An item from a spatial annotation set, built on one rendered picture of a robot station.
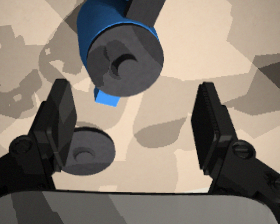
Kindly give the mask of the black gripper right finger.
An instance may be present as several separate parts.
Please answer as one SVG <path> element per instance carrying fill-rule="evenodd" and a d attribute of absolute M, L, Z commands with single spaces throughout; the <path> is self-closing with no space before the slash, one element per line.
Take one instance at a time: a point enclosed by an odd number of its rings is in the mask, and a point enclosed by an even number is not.
<path fill-rule="evenodd" d="M 208 192 L 259 199 L 280 224 L 280 174 L 256 158 L 252 144 L 238 139 L 213 82 L 199 84 L 191 126 L 199 168 L 213 179 Z"/>

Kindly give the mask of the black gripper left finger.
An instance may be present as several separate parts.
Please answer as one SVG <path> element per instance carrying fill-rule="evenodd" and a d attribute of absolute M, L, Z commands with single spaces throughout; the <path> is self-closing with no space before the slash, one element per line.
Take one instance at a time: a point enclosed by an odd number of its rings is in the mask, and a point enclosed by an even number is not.
<path fill-rule="evenodd" d="M 76 121 L 70 81 L 55 79 L 28 135 L 13 139 L 9 152 L 0 157 L 0 195 L 21 189 L 56 189 L 52 175 L 66 165 Z"/>

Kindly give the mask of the black round disk with center stud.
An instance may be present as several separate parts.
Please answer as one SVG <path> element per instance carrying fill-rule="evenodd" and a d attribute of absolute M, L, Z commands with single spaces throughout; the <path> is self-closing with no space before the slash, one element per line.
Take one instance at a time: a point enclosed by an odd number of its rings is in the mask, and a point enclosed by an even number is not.
<path fill-rule="evenodd" d="M 93 127 L 77 127 L 62 171 L 76 176 L 94 175 L 108 168 L 115 155 L 114 141 L 106 132 Z"/>

